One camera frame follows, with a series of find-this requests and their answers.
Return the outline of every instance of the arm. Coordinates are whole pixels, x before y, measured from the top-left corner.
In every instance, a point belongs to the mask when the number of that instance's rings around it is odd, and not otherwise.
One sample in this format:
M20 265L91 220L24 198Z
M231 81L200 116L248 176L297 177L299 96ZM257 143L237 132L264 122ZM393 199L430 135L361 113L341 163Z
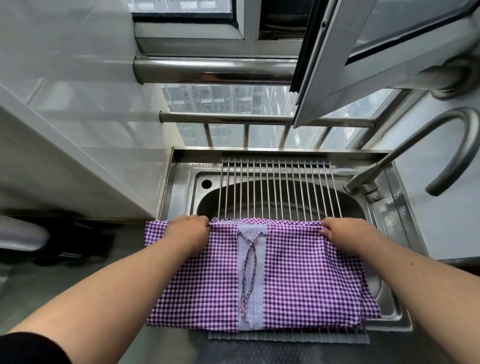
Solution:
M369 262L459 363L480 363L480 278L406 249L362 219L326 218L321 234Z
M116 363L189 256L208 242L206 216L173 219L162 239L85 278L10 332L59 344L73 363Z

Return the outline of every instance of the faucet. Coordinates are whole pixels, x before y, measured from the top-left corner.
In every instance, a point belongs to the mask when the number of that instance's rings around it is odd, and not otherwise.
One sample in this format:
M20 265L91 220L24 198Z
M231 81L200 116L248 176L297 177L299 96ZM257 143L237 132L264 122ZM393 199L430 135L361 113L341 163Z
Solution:
M380 161L352 177L344 184L345 191L349 194L361 193L370 203L380 201L384 196L378 190L374 180L383 168L435 129L454 119L461 119L465 125L460 147L445 169L425 188L425 191L432 196L441 195L468 168L480 148L480 115L473 108L456 108L438 115Z

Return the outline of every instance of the hand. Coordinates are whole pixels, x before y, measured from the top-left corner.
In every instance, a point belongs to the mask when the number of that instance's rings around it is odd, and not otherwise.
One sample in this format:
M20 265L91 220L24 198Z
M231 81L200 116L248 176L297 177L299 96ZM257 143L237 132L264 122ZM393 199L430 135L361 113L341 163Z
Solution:
M385 236L362 218L324 218L320 234L330 240L340 251L361 255L361 248Z
M181 244L188 256L196 256L208 244L208 222L207 216L183 215L173 218L165 229L163 239L172 240L173 244Z

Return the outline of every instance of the black sleeve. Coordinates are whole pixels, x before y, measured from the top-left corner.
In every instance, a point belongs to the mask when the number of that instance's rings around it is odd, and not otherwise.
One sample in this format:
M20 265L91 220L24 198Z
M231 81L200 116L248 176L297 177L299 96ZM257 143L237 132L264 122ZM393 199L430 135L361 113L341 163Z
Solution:
M57 343L32 332L14 332L0 336L2 364L72 364Z

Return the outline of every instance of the gingham fabric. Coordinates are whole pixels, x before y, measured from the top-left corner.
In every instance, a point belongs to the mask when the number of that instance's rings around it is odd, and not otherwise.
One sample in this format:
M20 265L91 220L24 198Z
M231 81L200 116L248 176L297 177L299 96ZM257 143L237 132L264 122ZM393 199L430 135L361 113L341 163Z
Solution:
M147 324L238 330L236 225L212 219L206 250L189 259L152 311ZM239 219L267 225L264 328L351 327L380 317L363 262L339 252L318 231L318 221ZM163 236L168 222L150 221L145 245Z

